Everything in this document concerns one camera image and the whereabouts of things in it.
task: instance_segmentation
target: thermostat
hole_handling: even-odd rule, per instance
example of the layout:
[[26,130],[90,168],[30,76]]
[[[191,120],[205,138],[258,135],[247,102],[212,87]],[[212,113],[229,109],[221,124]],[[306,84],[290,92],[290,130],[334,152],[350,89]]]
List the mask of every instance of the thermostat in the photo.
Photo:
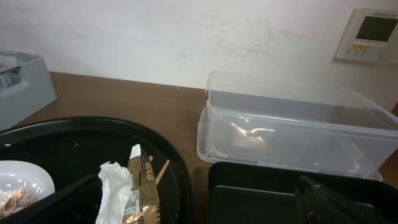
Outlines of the thermostat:
[[336,58],[362,62],[398,63],[398,12],[354,10]]

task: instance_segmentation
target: crumpled tissue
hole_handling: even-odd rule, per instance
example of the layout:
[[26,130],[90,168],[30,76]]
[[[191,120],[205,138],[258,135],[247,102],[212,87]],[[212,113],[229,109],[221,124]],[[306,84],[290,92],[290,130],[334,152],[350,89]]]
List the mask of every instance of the crumpled tissue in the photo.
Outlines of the crumpled tissue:
[[117,162],[102,164],[98,177],[102,180],[102,201],[96,224],[121,224],[123,211],[130,197],[130,172]]

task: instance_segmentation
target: black round tray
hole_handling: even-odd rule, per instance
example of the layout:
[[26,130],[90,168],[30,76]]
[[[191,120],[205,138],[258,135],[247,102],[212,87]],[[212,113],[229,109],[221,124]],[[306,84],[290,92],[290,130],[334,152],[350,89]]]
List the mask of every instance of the black round tray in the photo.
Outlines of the black round tray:
[[157,186],[161,222],[191,223],[193,192],[183,159],[161,135],[131,121],[73,117],[8,129],[0,132],[0,160],[42,167],[51,175],[57,193],[87,175],[98,174],[105,162],[116,161],[126,167],[135,144],[154,157],[155,174],[170,160]]

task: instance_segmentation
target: white wall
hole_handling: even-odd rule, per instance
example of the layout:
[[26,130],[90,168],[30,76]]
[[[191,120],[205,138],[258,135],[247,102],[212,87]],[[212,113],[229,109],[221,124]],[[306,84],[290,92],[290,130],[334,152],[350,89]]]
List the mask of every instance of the white wall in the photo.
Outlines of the white wall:
[[0,49],[49,70],[204,88],[212,70],[350,86],[386,109],[398,67],[336,62],[356,7],[397,0],[0,0]]

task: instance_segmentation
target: brown tabletop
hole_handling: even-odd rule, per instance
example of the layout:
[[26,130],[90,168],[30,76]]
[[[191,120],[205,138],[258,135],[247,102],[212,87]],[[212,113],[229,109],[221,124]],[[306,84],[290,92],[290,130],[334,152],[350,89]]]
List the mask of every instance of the brown tabletop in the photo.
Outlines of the brown tabletop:
[[[18,125],[69,116],[110,116],[158,131],[188,166],[195,193],[195,223],[206,223],[210,163],[197,156],[197,130],[208,94],[204,90],[108,78],[51,73],[58,99]],[[398,187],[398,151],[379,169]]]

